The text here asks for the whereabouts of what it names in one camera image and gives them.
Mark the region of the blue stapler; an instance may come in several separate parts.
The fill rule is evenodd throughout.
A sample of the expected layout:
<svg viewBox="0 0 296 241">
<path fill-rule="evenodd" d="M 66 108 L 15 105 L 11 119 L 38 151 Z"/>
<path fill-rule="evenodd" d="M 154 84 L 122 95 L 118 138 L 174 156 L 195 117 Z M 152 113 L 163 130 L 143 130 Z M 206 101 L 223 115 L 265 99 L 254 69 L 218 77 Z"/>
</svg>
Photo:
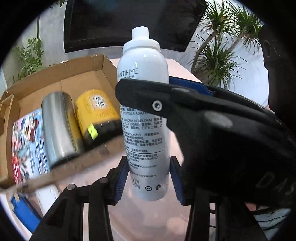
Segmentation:
<svg viewBox="0 0 296 241">
<path fill-rule="evenodd" d="M 10 207 L 19 221 L 33 233 L 38 227 L 41 216 L 25 196 L 14 193 L 10 200 Z"/>
</svg>

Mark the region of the white flat box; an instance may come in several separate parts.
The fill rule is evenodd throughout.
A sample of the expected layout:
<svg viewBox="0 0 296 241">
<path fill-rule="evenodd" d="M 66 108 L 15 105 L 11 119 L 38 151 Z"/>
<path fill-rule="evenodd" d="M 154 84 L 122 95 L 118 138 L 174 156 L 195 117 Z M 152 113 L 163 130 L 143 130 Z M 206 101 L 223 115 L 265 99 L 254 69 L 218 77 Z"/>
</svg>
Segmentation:
<svg viewBox="0 0 296 241">
<path fill-rule="evenodd" d="M 35 196 L 43 216 L 48 212 L 59 195 L 60 192 L 54 184 L 37 189 L 35 191 Z"/>
</svg>

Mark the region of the spiky potted palm plant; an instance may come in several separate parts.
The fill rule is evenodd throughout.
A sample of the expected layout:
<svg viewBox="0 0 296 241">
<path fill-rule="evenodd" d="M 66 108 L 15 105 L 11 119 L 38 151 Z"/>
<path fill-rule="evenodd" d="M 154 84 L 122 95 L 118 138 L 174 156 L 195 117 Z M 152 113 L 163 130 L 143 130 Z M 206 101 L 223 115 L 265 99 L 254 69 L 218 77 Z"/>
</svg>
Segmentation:
<svg viewBox="0 0 296 241">
<path fill-rule="evenodd" d="M 191 60 L 191 73 L 202 83 L 229 89 L 234 78 L 240 78 L 237 45 L 259 52 L 259 31 L 263 22 L 251 10 L 234 1 L 210 1 L 199 28 L 207 37 L 200 37 Z"/>
</svg>

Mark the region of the yellow label jar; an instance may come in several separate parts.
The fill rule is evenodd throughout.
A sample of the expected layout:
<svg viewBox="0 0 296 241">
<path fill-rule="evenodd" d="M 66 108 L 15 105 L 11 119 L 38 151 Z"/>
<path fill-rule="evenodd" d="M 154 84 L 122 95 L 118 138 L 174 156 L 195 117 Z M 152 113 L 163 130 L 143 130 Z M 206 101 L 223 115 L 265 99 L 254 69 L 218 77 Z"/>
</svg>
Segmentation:
<svg viewBox="0 0 296 241">
<path fill-rule="evenodd" d="M 121 119 L 105 92 L 91 89 L 74 103 L 76 120 L 88 147 L 95 147 L 122 134 Z"/>
</svg>

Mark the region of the brown cardboard box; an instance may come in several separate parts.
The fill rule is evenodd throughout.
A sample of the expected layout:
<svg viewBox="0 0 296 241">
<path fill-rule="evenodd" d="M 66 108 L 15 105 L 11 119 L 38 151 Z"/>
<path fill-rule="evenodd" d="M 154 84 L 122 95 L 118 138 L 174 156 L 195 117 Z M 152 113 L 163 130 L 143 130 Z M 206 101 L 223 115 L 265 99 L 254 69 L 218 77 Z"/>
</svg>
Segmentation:
<svg viewBox="0 0 296 241">
<path fill-rule="evenodd" d="M 1 191 L 32 192 L 43 186 L 64 180 L 100 162 L 109 160 L 124 149 L 123 138 L 115 137 L 55 168 L 51 173 L 16 185 L 14 180 L 11 134 L 13 123 L 25 114 L 38 109 L 46 95 L 64 91 L 72 100 L 89 89 L 107 94 L 116 112 L 120 112 L 115 97 L 116 67 L 104 55 L 91 55 L 64 61 L 35 72 L 8 88 L 1 97 Z"/>
</svg>

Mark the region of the silver metal can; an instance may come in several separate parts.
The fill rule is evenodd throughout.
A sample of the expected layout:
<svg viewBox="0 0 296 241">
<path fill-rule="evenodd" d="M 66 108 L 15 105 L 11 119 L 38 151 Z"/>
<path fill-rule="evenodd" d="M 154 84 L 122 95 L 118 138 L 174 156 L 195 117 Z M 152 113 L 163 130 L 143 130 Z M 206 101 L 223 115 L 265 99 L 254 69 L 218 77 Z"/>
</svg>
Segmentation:
<svg viewBox="0 0 296 241">
<path fill-rule="evenodd" d="M 63 91 L 51 92 L 43 99 L 41 112 L 50 169 L 84 153 L 83 138 L 69 94 Z"/>
</svg>

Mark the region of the black television screen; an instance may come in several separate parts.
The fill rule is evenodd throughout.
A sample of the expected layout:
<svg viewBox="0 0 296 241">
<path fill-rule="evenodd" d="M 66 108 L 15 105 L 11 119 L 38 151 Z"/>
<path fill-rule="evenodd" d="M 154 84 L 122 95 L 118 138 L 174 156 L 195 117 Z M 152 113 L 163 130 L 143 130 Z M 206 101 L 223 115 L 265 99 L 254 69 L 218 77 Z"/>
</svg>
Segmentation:
<svg viewBox="0 0 296 241">
<path fill-rule="evenodd" d="M 184 52 L 207 7 L 206 1 L 67 1 L 64 51 L 123 46 L 133 28 L 145 26 L 161 48 Z"/>
</svg>

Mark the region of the green leafy vine plant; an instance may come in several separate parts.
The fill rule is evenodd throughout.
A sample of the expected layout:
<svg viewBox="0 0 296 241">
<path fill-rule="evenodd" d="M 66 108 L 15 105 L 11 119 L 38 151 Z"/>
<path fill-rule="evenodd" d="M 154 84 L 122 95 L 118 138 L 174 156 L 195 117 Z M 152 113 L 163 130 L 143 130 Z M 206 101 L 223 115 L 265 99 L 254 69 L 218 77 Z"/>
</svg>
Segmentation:
<svg viewBox="0 0 296 241">
<path fill-rule="evenodd" d="M 37 16 L 12 48 L 16 60 L 15 84 L 58 62 L 63 55 L 63 30 L 67 1 L 57 1 Z"/>
</svg>

